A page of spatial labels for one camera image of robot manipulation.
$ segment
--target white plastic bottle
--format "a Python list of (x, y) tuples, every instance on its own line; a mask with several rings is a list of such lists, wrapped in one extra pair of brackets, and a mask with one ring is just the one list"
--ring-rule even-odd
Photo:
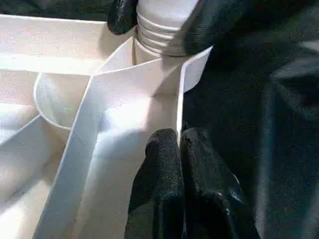
[(185, 56), (183, 38), (199, 0), (139, 0), (138, 38), (149, 50), (168, 56)]

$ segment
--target gloved hand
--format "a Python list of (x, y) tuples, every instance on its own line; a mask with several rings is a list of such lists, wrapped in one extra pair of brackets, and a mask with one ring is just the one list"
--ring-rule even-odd
[[(249, 0), (203, 0), (196, 6), (196, 17), (186, 34), (184, 47), (188, 54), (202, 51), (220, 41), (251, 7)], [(108, 27), (123, 34), (137, 24), (138, 0), (115, 0), (108, 16)]]
[(132, 188), (126, 239), (259, 238), (234, 175), (208, 139), (191, 128), (181, 156), (172, 129), (156, 131)]

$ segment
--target white plastic tray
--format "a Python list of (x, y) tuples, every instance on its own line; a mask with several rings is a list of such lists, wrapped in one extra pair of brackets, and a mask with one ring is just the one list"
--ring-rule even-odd
[[(167, 127), (179, 136), (183, 92), (210, 49), (162, 58), (104, 22), (0, 15), (0, 30), (1, 238), (31, 238), (35, 227), (35, 239), (123, 238), (148, 137)], [(37, 102), (38, 115), (33, 87), (43, 77), (55, 83), (44, 96), (80, 96), (71, 128)]]

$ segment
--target black rubber glove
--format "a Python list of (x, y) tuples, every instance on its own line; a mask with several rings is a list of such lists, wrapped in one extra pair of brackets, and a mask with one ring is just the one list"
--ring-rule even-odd
[[(185, 51), (194, 54), (220, 41), (251, 7), (251, 2), (251, 0), (200, 0), (193, 13), (194, 20), (185, 37)], [(138, 0), (113, 2), (109, 11), (108, 27), (114, 34), (123, 34), (137, 24), (137, 4)]]
[(184, 187), (176, 134), (156, 131), (132, 188), (126, 239), (180, 239), (184, 225)]
[(190, 239), (259, 239), (235, 176), (196, 128), (183, 132), (181, 158)]

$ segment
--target plastic compartment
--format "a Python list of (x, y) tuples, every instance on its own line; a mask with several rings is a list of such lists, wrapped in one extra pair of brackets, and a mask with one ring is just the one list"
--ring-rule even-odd
[(28, 239), (50, 192), (73, 123), (72, 119), (63, 138), (62, 128), (39, 115), (33, 99), (37, 77), (48, 77), (56, 89), (76, 96), (56, 98), (74, 103), (69, 107), (74, 117), (90, 74), (133, 31), (114, 36), (105, 22), (10, 15), (0, 15), (0, 23), (1, 238)]
[(180, 135), (184, 82), (199, 80), (209, 52), (169, 74), (159, 58), (91, 77), (35, 239), (123, 238), (147, 140), (161, 128)]
[(210, 49), (162, 58), (105, 22), (0, 23), (2, 235), (31, 238), (37, 227), (39, 239), (120, 238), (147, 139), (165, 127), (179, 135), (183, 92)]

